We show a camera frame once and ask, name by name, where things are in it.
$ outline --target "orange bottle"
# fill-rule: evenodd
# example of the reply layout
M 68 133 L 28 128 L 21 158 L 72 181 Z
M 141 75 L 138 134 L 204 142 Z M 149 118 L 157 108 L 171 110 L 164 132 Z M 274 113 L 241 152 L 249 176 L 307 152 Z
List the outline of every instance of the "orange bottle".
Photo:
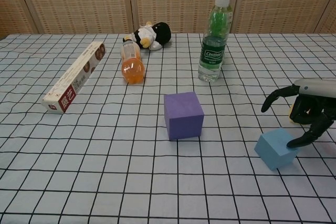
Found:
M 129 84 L 140 83 L 143 80 L 145 67 L 140 57 L 140 47 L 130 39 L 125 40 L 121 47 L 121 72 Z

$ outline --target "water bottle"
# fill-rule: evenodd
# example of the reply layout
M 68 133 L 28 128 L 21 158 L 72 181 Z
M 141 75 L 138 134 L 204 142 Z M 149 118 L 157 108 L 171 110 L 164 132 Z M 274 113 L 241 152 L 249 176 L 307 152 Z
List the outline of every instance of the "water bottle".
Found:
M 198 77 L 203 81 L 213 82 L 221 72 L 233 17 L 229 3 L 230 0 L 215 0 L 215 6 L 210 12 L 198 64 Z
M 143 80 L 145 67 L 140 57 L 140 47 L 131 39 L 125 40 L 121 47 L 121 73 L 129 84 Z

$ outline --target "rectangular box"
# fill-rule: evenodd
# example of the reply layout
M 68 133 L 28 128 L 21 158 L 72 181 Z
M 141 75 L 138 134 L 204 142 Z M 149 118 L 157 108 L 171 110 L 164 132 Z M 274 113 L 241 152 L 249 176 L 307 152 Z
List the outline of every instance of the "rectangular box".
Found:
M 42 105 L 51 112 L 64 113 L 104 55 L 103 42 L 93 41 L 43 97 Z

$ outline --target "robotic hand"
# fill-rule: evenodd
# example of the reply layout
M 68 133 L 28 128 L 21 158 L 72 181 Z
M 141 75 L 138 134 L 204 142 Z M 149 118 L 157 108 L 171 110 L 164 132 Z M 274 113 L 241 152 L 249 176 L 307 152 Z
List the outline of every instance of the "robotic hand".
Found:
M 264 101 L 265 112 L 279 97 L 299 95 L 289 117 L 296 123 L 311 124 L 303 136 L 290 141 L 287 147 L 295 148 L 311 144 L 318 139 L 336 119 L 336 81 L 300 79 L 292 86 L 273 91 Z

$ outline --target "stuffed toy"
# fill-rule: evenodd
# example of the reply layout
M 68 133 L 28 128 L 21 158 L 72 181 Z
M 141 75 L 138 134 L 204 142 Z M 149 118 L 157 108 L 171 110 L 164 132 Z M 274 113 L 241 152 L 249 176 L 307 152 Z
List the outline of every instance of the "stuffed toy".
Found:
M 164 44 L 170 41 L 171 31 L 169 25 L 165 22 L 160 22 L 152 25 L 147 22 L 145 26 L 140 26 L 135 32 L 126 35 L 123 39 L 131 39 L 136 42 L 140 48 L 149 48 L 150 50 L 158 50 Z

